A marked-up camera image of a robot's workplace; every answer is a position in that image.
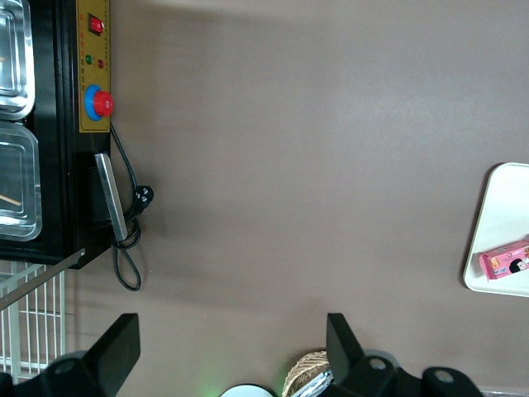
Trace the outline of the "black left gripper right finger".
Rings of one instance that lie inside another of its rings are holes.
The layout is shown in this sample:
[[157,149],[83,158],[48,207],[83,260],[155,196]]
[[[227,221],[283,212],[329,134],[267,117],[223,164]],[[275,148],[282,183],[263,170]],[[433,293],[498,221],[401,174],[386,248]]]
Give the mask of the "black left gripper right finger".
[[364,350],[342,313],[329,313],[326,320],[326,354],[334,381],[341,384],[365,356]]

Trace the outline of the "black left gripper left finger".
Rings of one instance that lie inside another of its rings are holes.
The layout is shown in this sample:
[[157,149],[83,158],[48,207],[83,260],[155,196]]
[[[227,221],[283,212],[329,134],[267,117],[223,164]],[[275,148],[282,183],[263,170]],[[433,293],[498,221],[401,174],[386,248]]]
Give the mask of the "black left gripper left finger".
[[137,313],[124,313],[83,355],[102,396],[116,396],[141,355]]

